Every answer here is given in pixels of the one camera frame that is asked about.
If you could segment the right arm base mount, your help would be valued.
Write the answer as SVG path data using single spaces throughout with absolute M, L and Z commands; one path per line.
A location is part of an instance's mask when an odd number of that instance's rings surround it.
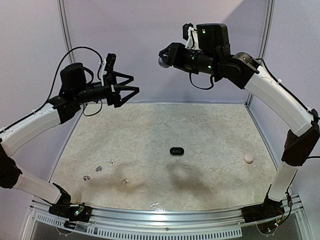
M 263 203 L 242 207 L 241 216 L 245 223 L 252 223 L 282 216 L 285 209 L 282 201 L 265 198 Z

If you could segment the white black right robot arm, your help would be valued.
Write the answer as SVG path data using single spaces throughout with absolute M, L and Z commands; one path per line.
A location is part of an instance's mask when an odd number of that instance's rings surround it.
M 223 23 L 187 23 L 185 43 L 173 42 L 158 54 L 163 68 L 174 67 L 189 75 L 208 74 L 212 84 L 227 79 L 266 104 L 289 127 L 281 165 L 259 206 L 262 218 L 278 210 L 299 167 L 309 158 L 320 138 L 319 116 L 305 106 L 263 66 L 263 60 L 245 52 L 231 54 L 228 27 Z

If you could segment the blue-grey oval charging case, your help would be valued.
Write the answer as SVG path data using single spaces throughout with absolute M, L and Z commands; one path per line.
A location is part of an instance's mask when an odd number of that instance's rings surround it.
M 158 58 L 158 64 L 161 68 L 167 69 L 170 67 L 161 57 Z

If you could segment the black earbud charging case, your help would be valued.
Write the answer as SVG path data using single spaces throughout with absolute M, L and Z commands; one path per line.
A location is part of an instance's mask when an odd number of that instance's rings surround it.
M 169 153 L 172 156 L 183 156 L 185 150 L 182 147 L 171 147 Z

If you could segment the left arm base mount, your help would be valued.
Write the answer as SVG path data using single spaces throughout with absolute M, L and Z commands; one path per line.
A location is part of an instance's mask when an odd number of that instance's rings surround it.
M 92 215 L 93 208 L 81 204 L 53 204 L 49 207 L 48 212 L 51 215 L 66 218 L 70 222 L 84 222 L 88 223 Z

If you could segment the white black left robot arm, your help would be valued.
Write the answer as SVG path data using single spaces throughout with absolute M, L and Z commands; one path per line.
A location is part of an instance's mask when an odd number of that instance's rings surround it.
M 61 89 L 57 96 L 46 101 L 39 110 L 0 131 L 0 186 L 17 189 L 38 197 L 63 216 L 74 213 L 71 196 L 55 183 L 46 182 L 19 167 L 13 155 L 26 143 L 45 131 L 71 120 L 89 102 L 106 100 L 109 106 L 121 107 L 137 95 L 138 87 L 130 86 L 134 77 L 113 70 L 113 63 L 103 63 L 105 74 L 99 82 L 87 81 L 85 73 L 93 72 L 82 63 L 72 63 L 60 72 Z

